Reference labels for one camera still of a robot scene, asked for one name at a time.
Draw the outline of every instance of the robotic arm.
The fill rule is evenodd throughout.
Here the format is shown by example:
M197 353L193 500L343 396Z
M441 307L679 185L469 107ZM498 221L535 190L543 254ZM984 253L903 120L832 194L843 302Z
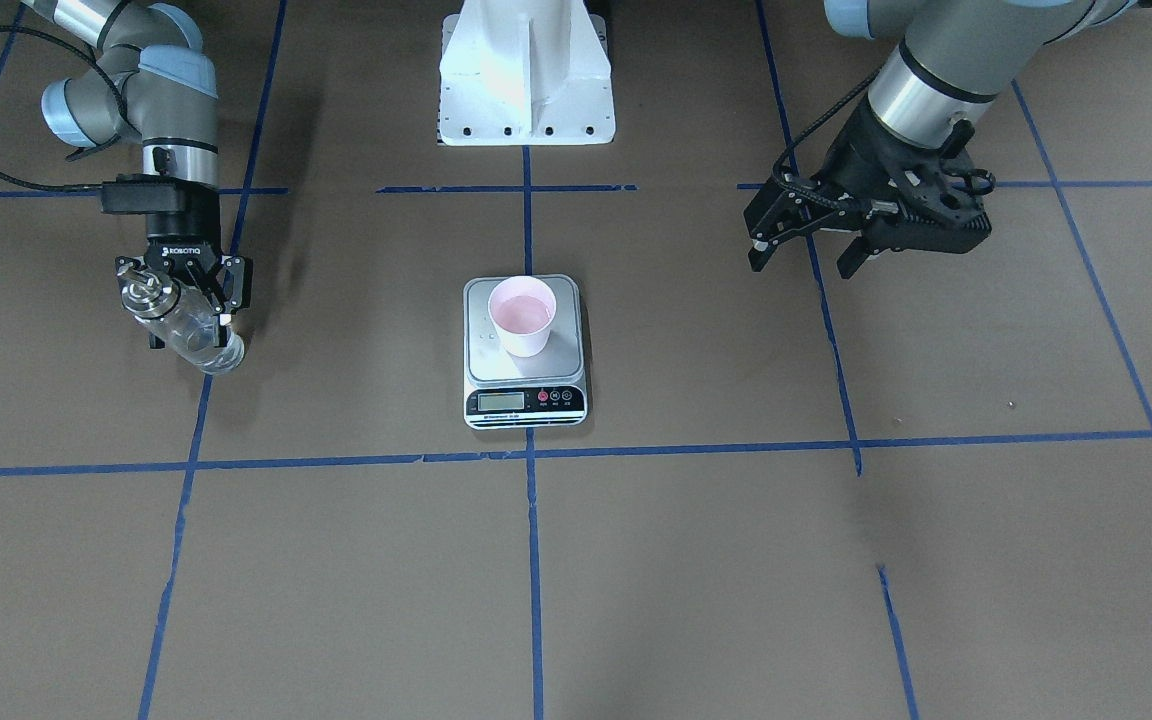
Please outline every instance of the robotic arm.
M781 243L812 232L859 234L838 258L850 278L884 250L968 252L990 235L995 185L967 152L975 123L1048 41L1115 18L1134 0L826 0L833 26L900 45L810 177L785 167L745 209L763 270Z
M123 306L202 372L227 373L244 343L229 329L248 304L251 262L220 248L217 74L202 32L172 5L128 0L20 0L100 51L96 69L52 83L41 96L51 131L79 147L141 144L142 170L101 183L101 212L146 218L141 258L120 256ZM232 287L225 290L221 272Z

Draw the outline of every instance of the blue joint cap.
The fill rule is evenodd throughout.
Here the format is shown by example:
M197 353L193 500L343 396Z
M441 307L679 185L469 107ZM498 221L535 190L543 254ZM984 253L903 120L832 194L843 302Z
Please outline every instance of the blue joint cap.
M150 45L141 51L141 69L153 73L202 94L217 94L217 68L197 51L175 45Z
M41 119L46 120L52 135L67 145L75 147L96 147L92 138L78 127L78 120L69 112L69 101L65 99L65 85L68 79L59 79L41 91Z
M196 50L202 53L202 30L198 29L198 23L194 22L194 18L189 17L189 14L184 10L177 8L175 5L167 3L152 3L150 9L157 13L161 13L172 20L177 26L180 35L184 36L184 41L188 41L189 50Z
M869 29L869 0L824 0L824 14L838 35L873 40Z

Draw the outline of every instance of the pink liquid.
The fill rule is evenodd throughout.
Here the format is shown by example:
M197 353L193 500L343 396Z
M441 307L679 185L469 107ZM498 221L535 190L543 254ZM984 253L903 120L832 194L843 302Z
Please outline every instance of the pink liquid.
M545 323L550 321L550 313L545 310L544 302L518 296L502 302L494 312L494 319L503 331L529 334L545 327Z

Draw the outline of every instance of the metal plate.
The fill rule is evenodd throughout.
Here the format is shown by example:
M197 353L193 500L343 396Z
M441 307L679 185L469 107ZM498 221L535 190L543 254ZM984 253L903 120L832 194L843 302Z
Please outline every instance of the metal plate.
M465 378L480 388L574 384L585 374L581 340L579 290L567 275L536 275L554 291L558 310L550 341L533 357L515 357L500 347L488 318L488 296L506 278L477 278L465 286Z

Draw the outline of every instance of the gray robot arm segment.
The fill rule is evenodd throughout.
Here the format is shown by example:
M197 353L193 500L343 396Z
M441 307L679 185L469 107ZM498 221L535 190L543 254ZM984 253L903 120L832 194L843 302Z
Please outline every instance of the gray robot arm segment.
M927 0L824 0L824 9L829 24L838 35L846 37L864 37L869 40L881 37L900 37L909 26L914 15L923 8ZM1062 0L1049 3L1037 0L1036 3L1020 1L1015 5L1058 5ZM963 5L972 5L964 1ZM1152 8L1152 0L1100 0L1078 22L1064 31L1049 38L1048 41L1064 40L1089 26L1101 26L1128 12L1132 6Z
M827 0L835 10L844 0ZM780 167L745 210L761 270L778 243L814 229L858 232L838 262L850 276L886 250L968 252L992 232L984 195L993 176L967 152L975 123L1048 41L1106 22L1124 0L858 0L904 37L838 134L823 167L797 177ZM854 15L854 24L859 24ZM846 14L831 13L840 24Z
M23 0L41 17L103 51L99 65L120 86L128 124L94 70L52 83L41 98L61 141L94 147L139 142L143 172L217 187L217 78L202 32L172 5L119 0Z

